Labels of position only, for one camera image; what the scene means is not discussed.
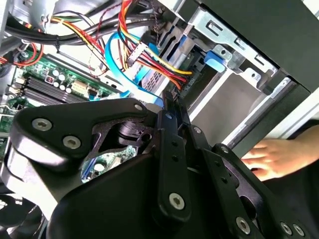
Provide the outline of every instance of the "ram slot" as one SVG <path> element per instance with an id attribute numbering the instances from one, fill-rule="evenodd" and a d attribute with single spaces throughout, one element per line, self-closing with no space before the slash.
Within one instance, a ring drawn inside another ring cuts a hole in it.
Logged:
<path id="1" fill-rule="evenodd" d="M 28 78 L 26 88 L 35 89 L 39 92 L 43 92 L 48 97 L 53 98 L 55 100 L 63 101 L 64 103 L 78 103 L 86 101 L 85 99 L 82 99 L 78 96 L 67 94 L 64 91 L 57 89 L 54 86 L 44 83 L 33 77 Z"/>
<path id="2" fill-rule="evenodd" d="M 40 93 L 33 91 L 31 89 L 25 89 L 23 95 L 27 99 L 41 102 L 42 104 L 45 104 L 47 106 L 63 104 L 62 102 L 48 98 L 47 96 L 41 95 Z"/>

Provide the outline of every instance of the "silver screw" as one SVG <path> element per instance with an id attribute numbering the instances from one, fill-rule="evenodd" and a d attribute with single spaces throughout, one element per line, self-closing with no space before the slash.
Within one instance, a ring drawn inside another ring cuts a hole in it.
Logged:
<path id="1" fill-rule="evenodd" d="M 27 52 L 23 51 L 23 52 L 21 52 L 21 56 L 24 58 L 28 58 L 29 54 Z"/>
<path id="2" fill-rule="evenodd" d="M 226 148 L 225 146 L 221 146 L 221 150 L 223 150 L 225 153 L 229 153 L 228 148 Z"/>
<path id="3" fill-rule="evenodd" d="M 185 208 L 184 199 L 177 193 L 171 193 L 169 195 L 169 202 L 177 210 L 183 210 Z"/>
<path id="4" fill-rule="evenodd" d="M 286 223 L 281 222 L 280 225 L 281 225 L 281 227 L 282 227 L 282 229 L 284 230 L 285 233 L 287 233 L 288 235 L 292 235 L 293 234 L 293 232 L 291 231 L 290 227 Z"/>
<path id="5" fill-rule="evenodd" d="M 81 146 L 81 141 L 75 136 L 66 136 L 63 139 L 63 144 L 67 148 L 77 149 Z"/>
<path id="6" fill-rule="evenodd" d="M 194 127 L 194 130 L 196 131 L 196 133 L 201 133 L 201 130 L 198 127 Z"/>
<path id="7" fill-rule="evenodd" d="M 48 131 L 52 129 L 52 123 L 47 119 L 38 118 L 32 121 L 32 127 L 39 131 Z"/>
<path id="8" fill-rule="evenodd" d="M 248 223 L 245 221 L 245 219 L 241 217 L 236 218 L 236 224 L 239 227 L 239 229 L 246 235 L 249 235 L 250 233 L 250 227 Z"/>
<path id="9" fill-rule="evenodd" d="M 302 237 L 305 236 L 304 231 L 297 225 L 297 224 L 293 224 L 294 229 L 298 232 L 299 235 L 301 235 Z"/>
<path id="10" fill-rule="evenodd" d="M 142 111 L 142 110 L 143 110 L 142 106 L 137 105 L 137 104 L 135 105 L 135 108 L 138 109 L 139 111 Z"/>
<path id="11" fill-rule="evenodd" d="M 169 118 L 169 119 L 173 118 L 169 113 L 166 113 L 166 117 Z"/>

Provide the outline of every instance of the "finger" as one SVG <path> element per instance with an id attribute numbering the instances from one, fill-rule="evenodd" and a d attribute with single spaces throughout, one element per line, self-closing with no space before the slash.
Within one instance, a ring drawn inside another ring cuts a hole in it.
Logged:
<path id="1" fill-rule="evenodd" d="M 254 148 L 267 148 L 268 142 L 269 142 L 268 139 L 264 139 L 264 140 L 260 141 L 259 143 L 257 143 Z"/>
<path id="2" fill-rule="evenodd" d="M 272 176 L 272 173 L 265 169 L 258 169 L 256 171 L 253 171 L 253 173 L 256 175 L 256 177 L 260 181 L 266 181 L 266 180 L 274 178 L 274 176 Z"/>
<path id="3" fill-rule="evenodd" d="M 242 159 L 243 163 L 249 168 L 261 168 L 269 169 L 269 165 L 266 162 L 265 158 L 260 159 Z"/>
<path id="4" fill-rule="evenodd" d="M 267 148 L 253 148 L 246 155 L 242 157 L 242 159 L 247 158 L 263 158 L 268 154 Z"/>

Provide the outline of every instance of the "black plastic bracket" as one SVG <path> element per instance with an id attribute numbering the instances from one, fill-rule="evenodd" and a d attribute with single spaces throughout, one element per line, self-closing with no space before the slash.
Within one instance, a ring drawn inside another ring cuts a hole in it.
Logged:
<path id="1" fill-rule="evenodd" d="M 176 117 L 168 111 L 159 112 L 157 129 L 159 181 L 153 215 L 161 227 L 176 229 L 191 216 L 184 140 L 178 136 Z"/>

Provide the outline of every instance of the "capacitor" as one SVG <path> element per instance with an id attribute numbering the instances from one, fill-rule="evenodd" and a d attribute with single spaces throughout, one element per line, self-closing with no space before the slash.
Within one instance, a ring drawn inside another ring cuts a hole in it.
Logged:
<path id="1" fill-rule="evenodd" d="M 60 72 L 57 69 L 54 69 L 52 71 L 52 75 L 55 76 L 55 77 L 57 77 L 59 74 L 60 74 Z"/>
<path id="2" fill-rule="evenodd" d="M 68 85 L 65 89 L 66 93 L 72 93 L 72 85 Z"/>
<path id="3" fill-rule="evenodd" d="M 59 79 L 60 81 L 65 81 L 65 75 L 63 75 L 63 74 L 59 75 L 59 76 L 58 76 L 58 79 Z"/>
<path id="4" fill-rule="evenodd" d="M 62 82 L 62 84 L 60 85 L 60 90 L 65 91 L 66 87 L 67 87 L 68 83 L 66 82 Z"/>
<path id="5" fill-rule="evenodd" d="M 53 83 L 53 86 L 58 88 L 61 84 L 61 81 L 60 80 L 56 80 L 54 83 Z"/>

